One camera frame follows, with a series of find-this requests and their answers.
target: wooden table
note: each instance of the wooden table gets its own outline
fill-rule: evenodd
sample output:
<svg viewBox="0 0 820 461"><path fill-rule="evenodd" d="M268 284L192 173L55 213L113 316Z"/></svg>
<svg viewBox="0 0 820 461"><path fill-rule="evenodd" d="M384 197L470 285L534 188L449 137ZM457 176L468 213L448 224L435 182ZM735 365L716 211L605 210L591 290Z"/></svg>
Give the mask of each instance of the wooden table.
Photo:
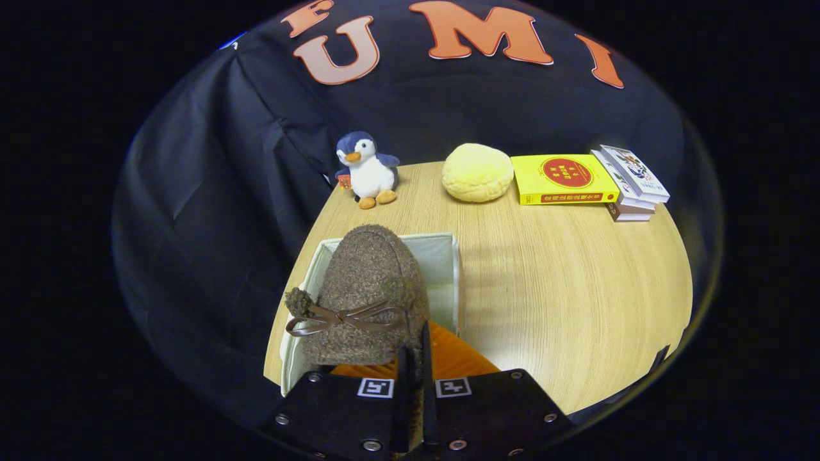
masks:
<svg viewBox="0 0 820 461"><path fill-rule="evenodd" d="M441 185L442 162L399 167L398 198L360 210L336 188L307 237L286 290L317 244L376 223L398 235L453 232L462 258L462 338L502 370L525 368L564 413L617 393L674 351L689 323L689 261L672 217L614 222L601 204L462 203ZM264 375L280 382L284 299Z"/></svg>

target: white book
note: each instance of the white book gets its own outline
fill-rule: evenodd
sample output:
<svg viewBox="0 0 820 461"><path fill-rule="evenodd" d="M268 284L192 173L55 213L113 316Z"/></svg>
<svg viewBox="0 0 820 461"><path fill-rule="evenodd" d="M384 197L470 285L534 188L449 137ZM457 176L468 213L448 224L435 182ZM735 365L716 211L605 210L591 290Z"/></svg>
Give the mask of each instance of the white book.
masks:
<svg viewBox="0 0 820 461"><path fill-rule="evenodd" d="M609 210L609 214L612 215L615 222L648 221L652 217L652 213L654 213L654 211L652 211L652 213L625 212L624 210L618 208L615 203L607 203L606 205Z"/></svg>
<svg viewBox="0 0 820 461"><path fill-rule="evenodd" d="M639 199L638 194L635 193L635 191L632 189L632 186L628 182L626 182L624 177L613 165L613 163L610 162L609 159L607 159L600 151L592 149L592 154L595 155L595 158L597 158L598 161L601 162L601 165L603 165L604 168L606 168L609 175L615 181L617 187L621 190L621 196L617 199L619 205L646 208L648 210L655 209L655 202Z"/></svg>
<svg viewBox="0 0 820 461"><path fill-rule="evenodd" d="M641 200L666 203L669 193L661 181L633 152L601 144L601 153L612 162Z"/></svg>

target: black fabric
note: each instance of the black fabric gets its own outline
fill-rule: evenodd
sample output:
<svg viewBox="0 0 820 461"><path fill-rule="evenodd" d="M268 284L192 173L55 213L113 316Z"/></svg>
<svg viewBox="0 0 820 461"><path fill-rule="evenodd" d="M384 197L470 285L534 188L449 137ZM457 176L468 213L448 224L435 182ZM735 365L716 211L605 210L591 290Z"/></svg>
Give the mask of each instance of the black fabric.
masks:
<svg viewBox="0 0 820 461"><path fill-rule="evenodd" d="M325 176L339 169L335 143L349 131L366 130L405 165L444 160L465 142L510 154L621 145L669 189L687 245L703 255L718 246L716 190L699 188L684 167L706 180L711 172L677 107L626 58L613 51L626 84L615 89L591 75L592 57L574 37L589 36L583 31L520 2L459 1L482 19L493 6L532 15L555 63L509 59L504 40L492 57L474 51L435 60L428 56L430 26L410 3L336 2L296 39L281 23L292 10L271 18L236 49L219 50L191 71L129 151L112 228L126 302L164 363L247 427L269 416L280 398L262 376L271 324L332 191ZM293 50L327 35L332 59L351 62L355 52L335 29L365 15L374 17L376 68L347 84L313 80ZM713 265L705 256L692 264L696 300Z"/></svg>

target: white box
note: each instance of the white box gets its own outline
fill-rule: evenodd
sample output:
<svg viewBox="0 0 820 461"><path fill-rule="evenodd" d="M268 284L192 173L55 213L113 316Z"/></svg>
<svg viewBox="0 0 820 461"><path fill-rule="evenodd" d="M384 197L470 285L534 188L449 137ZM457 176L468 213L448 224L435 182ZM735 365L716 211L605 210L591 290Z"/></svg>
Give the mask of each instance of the white box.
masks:
<svg viewBox="0 0 820 461"><path fill-rule="evenodd" d="M461 261L458 255L458 242L451 233L400 235L399 238L410 249L421 268L421 277L427 287L427 298L430 302L430 319L461 335L458 327L459 275ZM319 289L325 280L325 269L330 257L339 247L342 239L328 239L319 242L313 259L307 267L305 280L299 289L307 291L316 301ZM288 313L288 322L294 317ZM296 385L305 372L312 370L300 354L301 338L287 332L282 335L280 357L282 358L282 395Z"/></svg>

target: letter m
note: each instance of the letter m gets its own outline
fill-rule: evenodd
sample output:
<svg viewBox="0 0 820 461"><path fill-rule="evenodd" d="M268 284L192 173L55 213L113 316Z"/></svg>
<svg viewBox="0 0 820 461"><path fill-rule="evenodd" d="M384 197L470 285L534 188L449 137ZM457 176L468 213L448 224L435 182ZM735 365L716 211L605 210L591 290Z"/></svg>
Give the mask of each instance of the letter m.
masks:
<svg viewBox="0 0 820 461"><path fill-rule="evenodd" d="M472 50L458 40L459 35L485 56L495 55L501 38L506 36L508 46L504 49L505 56L537 64L553 63L553 58L544 51L535 32L535 18L520 11L494 7L483 21L452 2L413 3L410 11L423 14L430 23L435 40L430 56L436 59L470 56Z"/></svg>

